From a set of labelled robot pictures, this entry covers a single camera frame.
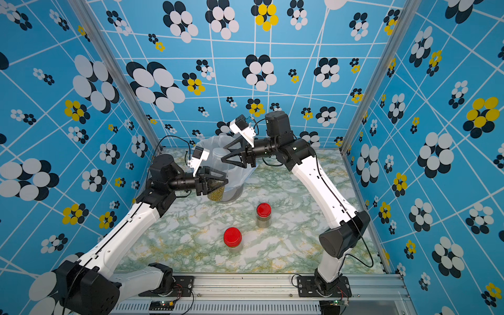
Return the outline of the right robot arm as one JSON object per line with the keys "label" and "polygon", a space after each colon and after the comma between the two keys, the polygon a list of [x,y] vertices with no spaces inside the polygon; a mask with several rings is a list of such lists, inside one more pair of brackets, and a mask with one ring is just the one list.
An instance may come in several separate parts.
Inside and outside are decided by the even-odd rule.
{"label": "right robot arm", "polygon": [[339,293],[350,297],[350,286],[341,270],[352,249],[364,238],[370,216],[366,211],[358,211],[337,190],[322,169],[314,148],[295,136],[285,112],[268,113],[265,122],[267,136],[258,139],[247,118],[241,115],[232,120],[230,130],[237,137],[227,144],[230,152],[221,160],[246,168],[255,167],[259,157],[275,157],[304,184],[329,227],[319,236],[324,253],[314,272],[316,290],[323,297]]}

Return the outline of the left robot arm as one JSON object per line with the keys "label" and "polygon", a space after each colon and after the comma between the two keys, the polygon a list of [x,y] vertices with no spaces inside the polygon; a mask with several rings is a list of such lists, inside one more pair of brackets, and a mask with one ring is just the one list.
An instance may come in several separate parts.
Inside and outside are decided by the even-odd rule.
{"label": "left robot arm", "polygon": [[114,272],[137,240],[167,213],[178,191],[208,195],[228,183],[226,173],[201,165],[206,156],[202,152],[190,160],[191,173],[169,154],[154,158],[145,189],[125,217],[93,249],[55,270],[63,311],[110,314],[118,303],[140,293],[169,295],[175,290],[172,268],[158,262],[124,276]]}

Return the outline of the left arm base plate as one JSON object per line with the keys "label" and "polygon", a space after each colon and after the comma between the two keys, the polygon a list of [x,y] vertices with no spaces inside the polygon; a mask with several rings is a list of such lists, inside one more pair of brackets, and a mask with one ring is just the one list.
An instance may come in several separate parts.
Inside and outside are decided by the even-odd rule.
{"label": "left arm base plate", "polygon": [[154,293],[152,291],[145,291],[139,294],[139,297],[191,297],[192,288],[194,286],[194,276],[174,276],[173,286],[165,293]]}

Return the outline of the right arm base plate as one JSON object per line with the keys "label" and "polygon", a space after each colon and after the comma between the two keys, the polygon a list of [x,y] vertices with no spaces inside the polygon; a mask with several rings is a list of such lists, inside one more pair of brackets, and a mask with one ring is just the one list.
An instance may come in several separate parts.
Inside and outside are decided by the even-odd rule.
{"label": "right arm base plate", "polygon": [[300,297],[349,299],[353,296],[346,276],[339,276],[330,283],[319,276],[296,276],[293,284]]}

